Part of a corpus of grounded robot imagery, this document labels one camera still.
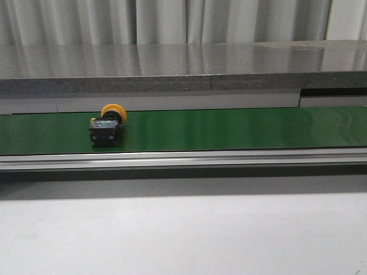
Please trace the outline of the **white pleated curtain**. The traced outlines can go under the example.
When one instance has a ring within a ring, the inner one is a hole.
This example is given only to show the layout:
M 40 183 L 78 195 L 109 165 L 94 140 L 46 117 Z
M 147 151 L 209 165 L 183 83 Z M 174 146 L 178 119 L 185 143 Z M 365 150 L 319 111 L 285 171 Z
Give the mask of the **white pleated curtain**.
M 2 45 L 365 40 L 365 1 L 2 1 Z

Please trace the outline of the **green conveyor belt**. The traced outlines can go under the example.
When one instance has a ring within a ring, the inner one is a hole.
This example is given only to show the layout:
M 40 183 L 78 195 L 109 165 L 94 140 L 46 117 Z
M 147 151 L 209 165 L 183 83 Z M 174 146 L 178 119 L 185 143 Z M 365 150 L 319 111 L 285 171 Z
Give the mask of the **green conveyor belt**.
M 98 153 L 94 112 L 1 116 L 1 155 Z M 255 108 L 128 113 L 111 152 L 366 146 L 366 107 Z

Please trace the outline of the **yellow mushroom push button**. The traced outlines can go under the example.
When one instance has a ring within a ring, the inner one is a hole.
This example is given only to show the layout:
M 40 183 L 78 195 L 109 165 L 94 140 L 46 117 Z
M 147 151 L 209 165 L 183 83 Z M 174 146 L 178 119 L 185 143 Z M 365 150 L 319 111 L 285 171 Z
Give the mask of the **yellow mushroom push button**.
M 119 104 L 103 107 L 99 117 L 93 117 L 89 124 L 89 134 L 94 147 L 117 147 L 120 142 L 127 112 Z

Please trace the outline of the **aluminium conveyor front rail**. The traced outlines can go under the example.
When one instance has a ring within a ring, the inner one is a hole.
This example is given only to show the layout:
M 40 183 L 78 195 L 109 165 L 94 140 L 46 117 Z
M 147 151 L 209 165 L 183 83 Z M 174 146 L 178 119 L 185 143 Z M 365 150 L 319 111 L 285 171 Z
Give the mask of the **aluminium conveyor front rail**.
M 366 163 L 365 147 L 13 155 L 1 157 L 1 171 L 359 163 Z

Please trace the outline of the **grey conveyor rear side guard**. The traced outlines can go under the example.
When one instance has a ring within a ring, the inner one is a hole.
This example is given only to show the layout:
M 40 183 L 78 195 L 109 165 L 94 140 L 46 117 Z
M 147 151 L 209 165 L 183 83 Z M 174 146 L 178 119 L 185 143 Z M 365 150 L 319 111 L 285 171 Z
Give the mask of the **grey conveyor rear side guard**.
M 111 103 L 128 111 L 362 106 L 366 88 L 8 95 L 1 96 L 1 114 L 99 112 Z

